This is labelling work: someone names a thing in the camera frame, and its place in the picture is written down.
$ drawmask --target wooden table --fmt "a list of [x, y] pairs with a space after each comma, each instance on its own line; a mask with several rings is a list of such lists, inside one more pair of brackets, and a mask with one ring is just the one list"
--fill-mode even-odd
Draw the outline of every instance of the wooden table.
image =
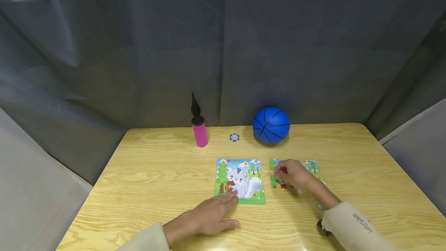
[[[238, 142], [229, 140], [233, 133]], [[127, 132], [57, 250], [115, 250], [155, 222], [167, 222], [214, 195], [218, 158], [258, 158], [266, 205], [238, 205], [240, 230], [196, 236], [174, 250], [334, 250], [316, 228], [322, 213], [309, 193], [270, 185], [269, 159], [312, 159], [341, 200], [351, 201], [401, 250], [446, 250], [446, 220], [360, 124], [292, 125], [276, 146], [251, 127], [209, 127], [198, 148], [192, 128]]]

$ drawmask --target black pump nozzle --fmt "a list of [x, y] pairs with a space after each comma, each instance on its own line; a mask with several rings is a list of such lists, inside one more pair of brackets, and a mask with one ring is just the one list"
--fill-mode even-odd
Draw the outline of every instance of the black pump nozzle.
[[193, 125], [202, 125], [204, 122], [204, 118], [203, 118], [203, 116], [200, 116], [200, 113], [201, 113], [200, 105], [197, 103], [194, 93], [192, 93], [192, 106], [190, 107], [190, 111], [194, 115], [194, 117], [192, 119], [192, 124]]

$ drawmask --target right hand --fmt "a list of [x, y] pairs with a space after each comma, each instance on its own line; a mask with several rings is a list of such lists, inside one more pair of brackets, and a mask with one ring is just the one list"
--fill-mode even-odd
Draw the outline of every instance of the right hand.
[[274, 175], [278, 180], [286, 181], [302, 190], [308, 190], [312, 184], [319, 181], [299, 160], [292, 159], [280, 161], [274, 168]]

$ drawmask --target blue poker chip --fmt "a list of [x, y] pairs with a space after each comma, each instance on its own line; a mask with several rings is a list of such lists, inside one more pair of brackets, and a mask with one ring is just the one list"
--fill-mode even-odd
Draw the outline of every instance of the blue poker chip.
[[229, 139], [232, 140], [233, 142], [237, 142], [237, 140], [240, 139], [240, 136], [234, 133], [231, 136], [229, 136]]

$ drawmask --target left hand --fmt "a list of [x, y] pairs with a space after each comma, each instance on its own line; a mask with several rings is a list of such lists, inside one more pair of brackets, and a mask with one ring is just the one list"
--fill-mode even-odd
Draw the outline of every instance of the left hand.
[[237, 190], [226, 192], [203, 201], [164, 225], [167, 242], [172, 247], [176, 242], [194, 234], [217, 234], [223, 230], [239, 228], [235, 219], [223, 220], [237, 204]]

